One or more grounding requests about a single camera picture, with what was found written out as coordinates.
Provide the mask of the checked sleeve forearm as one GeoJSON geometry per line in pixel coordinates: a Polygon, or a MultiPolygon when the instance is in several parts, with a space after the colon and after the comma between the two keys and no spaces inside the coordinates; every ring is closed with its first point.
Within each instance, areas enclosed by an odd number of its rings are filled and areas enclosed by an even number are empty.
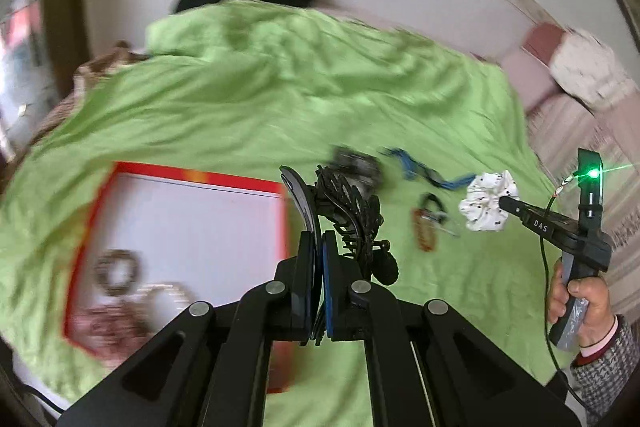
{"type": "Polygon", "coordinates": [[[587,425],[594,426],[626,387],[639,363],[639,345],[623,315],[616,315],[611,329],[595,345],[580,349],[570,373],[589,407],[587,425]]]}

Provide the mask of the person right hand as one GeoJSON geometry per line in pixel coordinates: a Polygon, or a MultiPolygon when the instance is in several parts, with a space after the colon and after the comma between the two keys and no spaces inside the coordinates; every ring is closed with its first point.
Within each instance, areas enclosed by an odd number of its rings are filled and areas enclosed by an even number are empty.
{"type": "Polygon", "coordinates": [[[581,348],[590,348],[602,343],[610,332],[617,327],[617,319],[610,303],[610,291],[605,280],[601,277],[585,277],[568,282],[562,282],[563,265],[558,260],[554,265],[553,277],[548,290],[547,320],[555,324],[566,312],[570,296],[576,299],[584,298],[589,306],[578,329],[577,343],[581,348]]]}

